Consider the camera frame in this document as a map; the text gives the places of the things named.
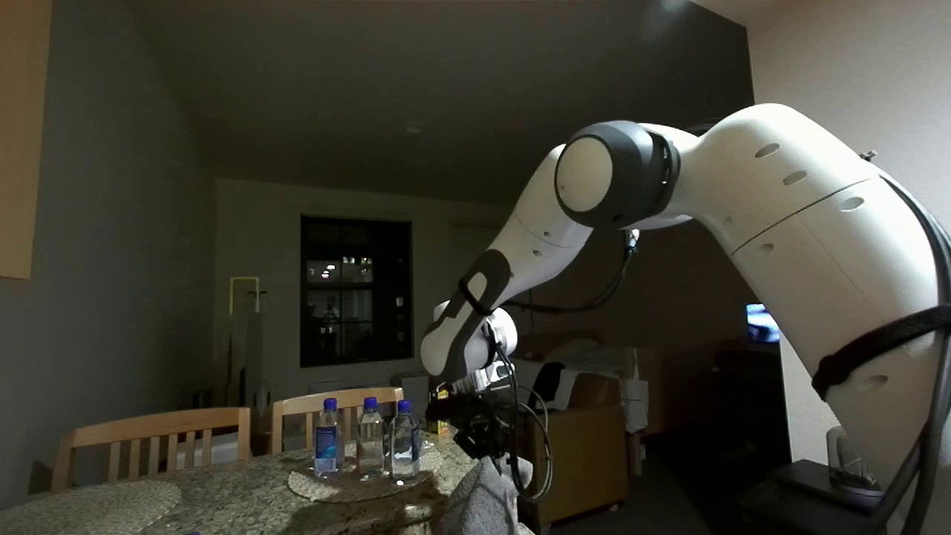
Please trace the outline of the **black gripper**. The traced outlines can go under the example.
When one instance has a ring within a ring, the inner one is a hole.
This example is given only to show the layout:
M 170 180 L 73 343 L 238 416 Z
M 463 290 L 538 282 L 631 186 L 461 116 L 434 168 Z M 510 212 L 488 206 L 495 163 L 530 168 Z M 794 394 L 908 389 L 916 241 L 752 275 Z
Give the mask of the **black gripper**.
M 519 409 L 509 389 L 446 394 L 426 409 L 428 422 L 448 422 L 470 458 L 503 458 L 518 450 Z

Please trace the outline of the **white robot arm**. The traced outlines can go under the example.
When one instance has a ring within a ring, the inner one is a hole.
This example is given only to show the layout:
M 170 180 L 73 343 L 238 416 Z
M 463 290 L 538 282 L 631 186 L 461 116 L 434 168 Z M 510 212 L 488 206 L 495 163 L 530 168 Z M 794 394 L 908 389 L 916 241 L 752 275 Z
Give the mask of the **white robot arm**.
M 877 163 L 785 105 L 702 135 L 593 122 L 544 156 L 509 223 L 421 336 L 431 379 L 492 364 L 492 313 L 559 276 L 592 233 L 706 227 L 778 321 L 868 474 L 877 523 L 951 535 L 947 233 Z

